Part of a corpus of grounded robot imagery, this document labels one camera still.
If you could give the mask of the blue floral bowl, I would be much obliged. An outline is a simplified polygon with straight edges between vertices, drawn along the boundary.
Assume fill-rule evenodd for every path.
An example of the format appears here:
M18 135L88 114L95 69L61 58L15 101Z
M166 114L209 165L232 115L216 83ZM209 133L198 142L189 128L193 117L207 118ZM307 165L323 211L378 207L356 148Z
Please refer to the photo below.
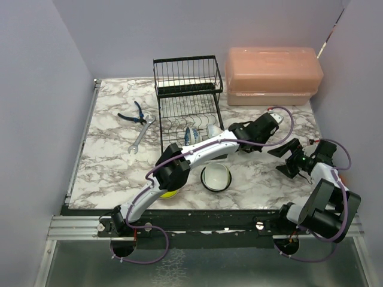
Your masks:
M198 144L201 142L201 136L198 129L187 126L184 135L185 146Z

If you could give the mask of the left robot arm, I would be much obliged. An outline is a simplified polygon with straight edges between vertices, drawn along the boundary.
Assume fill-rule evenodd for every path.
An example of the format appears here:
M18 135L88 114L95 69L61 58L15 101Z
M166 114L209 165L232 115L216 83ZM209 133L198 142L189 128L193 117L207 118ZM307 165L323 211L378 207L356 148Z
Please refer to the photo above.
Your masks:
M239 150L261 151L282 121L283 116L267 112L254 121L233 123L219 135L197 144L182 147L175 143L169 145L146 175L147 183L135 198L112 210L111 228L119 236L129 234L132 223L140 219L160 196L178 190L187 183L192 169Z

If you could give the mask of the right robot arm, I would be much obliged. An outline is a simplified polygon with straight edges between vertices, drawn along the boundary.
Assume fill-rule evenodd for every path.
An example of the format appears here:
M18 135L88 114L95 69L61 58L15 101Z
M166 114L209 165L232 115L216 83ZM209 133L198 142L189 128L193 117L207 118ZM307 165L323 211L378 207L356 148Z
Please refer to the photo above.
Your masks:
M282 234L288 234L296 226L302 227L325 242L341 242L346 236L361 203L361 197L350 191L339 177L339 167L333 164L333 154L342 145L330 139L312 141L316 148L306 155L297 138L268 151L281 158L287 152L291 155L276 169L290 179L299 172L306 172L316 184L303 206L287 203L275 218L275 227Z

